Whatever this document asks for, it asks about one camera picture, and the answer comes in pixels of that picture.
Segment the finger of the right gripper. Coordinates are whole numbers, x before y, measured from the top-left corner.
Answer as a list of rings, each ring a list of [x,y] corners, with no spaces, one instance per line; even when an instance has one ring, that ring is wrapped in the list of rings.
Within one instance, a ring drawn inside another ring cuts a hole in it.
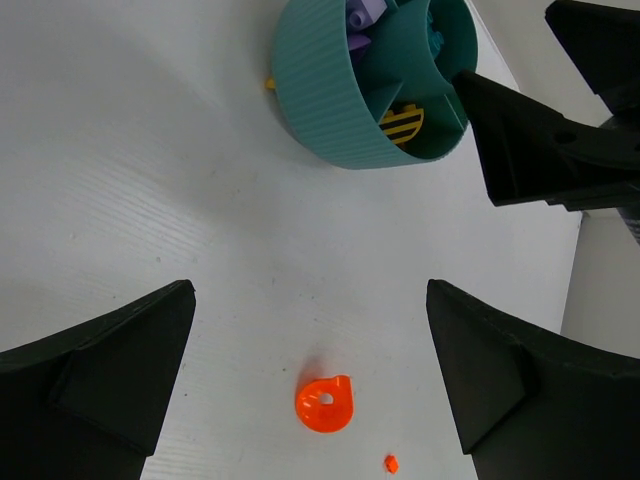
[[[638,133],[571,121],[471,71],[457,74],[453,86],[494,206],[544,201],[577,211],[638,204]]]
[[[612,113],[639,108],[639,12],[555,1],[545,21],[585,82]]]

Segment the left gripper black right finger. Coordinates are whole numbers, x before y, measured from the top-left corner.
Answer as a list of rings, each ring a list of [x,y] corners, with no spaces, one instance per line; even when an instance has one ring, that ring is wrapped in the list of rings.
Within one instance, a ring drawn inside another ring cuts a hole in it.
[[[530,324],[444,280],[426,310],[480,479],[636,479],[639,362]]]

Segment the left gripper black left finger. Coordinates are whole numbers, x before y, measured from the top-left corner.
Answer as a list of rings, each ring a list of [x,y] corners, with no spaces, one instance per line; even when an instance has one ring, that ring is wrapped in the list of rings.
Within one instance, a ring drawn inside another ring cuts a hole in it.
[[[137,479],[196,307],[188,280],[1,354],[4,479]]]

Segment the yellow lego brick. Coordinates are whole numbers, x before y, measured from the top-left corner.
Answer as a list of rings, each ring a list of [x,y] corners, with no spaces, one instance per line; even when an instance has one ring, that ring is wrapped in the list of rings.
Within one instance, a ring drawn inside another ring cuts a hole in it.
[[[379,126],[394,145],[405,149],[407,143],[422,129],[424,118],[423,108],[416,104],[404,104],[396,110],[389,109]]]

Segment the teal lego brick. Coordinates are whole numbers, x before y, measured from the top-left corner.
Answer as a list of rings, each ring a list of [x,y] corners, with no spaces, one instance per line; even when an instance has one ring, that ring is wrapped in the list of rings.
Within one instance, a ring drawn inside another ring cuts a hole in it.
[[[426,14],[427,24],[427,40],[429,49],[433,58],[437,58],[444,46],[445,40],[443,34],[436,28],[434,23],[434,17],[430,10]]]

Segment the small orange lego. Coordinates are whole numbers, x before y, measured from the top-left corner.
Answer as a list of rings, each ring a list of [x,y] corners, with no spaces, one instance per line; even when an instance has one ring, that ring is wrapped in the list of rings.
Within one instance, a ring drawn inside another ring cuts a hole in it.
[[[383,462],[385,471],[390,475],[395,475],[399,469],[399,463],[395,455],[388,454]]]

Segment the orange round lego piece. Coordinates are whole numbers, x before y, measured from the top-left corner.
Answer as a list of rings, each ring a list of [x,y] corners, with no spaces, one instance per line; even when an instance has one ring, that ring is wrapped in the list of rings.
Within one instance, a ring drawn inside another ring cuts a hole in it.
[[[348,375],[320,378],[304,385],[295,399],[300,422],[320,434],[333,434],[351,422],[354,411],[352,381]]]

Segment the light purple square lego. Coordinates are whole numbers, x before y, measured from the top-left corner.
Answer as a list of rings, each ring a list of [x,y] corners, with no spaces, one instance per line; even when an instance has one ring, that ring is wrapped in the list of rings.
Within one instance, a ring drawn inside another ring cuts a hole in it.
[[[398,9],[391,0],[348,0],[345,2],[345,26],[350,54],[362,53],[371,44],[366,31],[386,14]]]

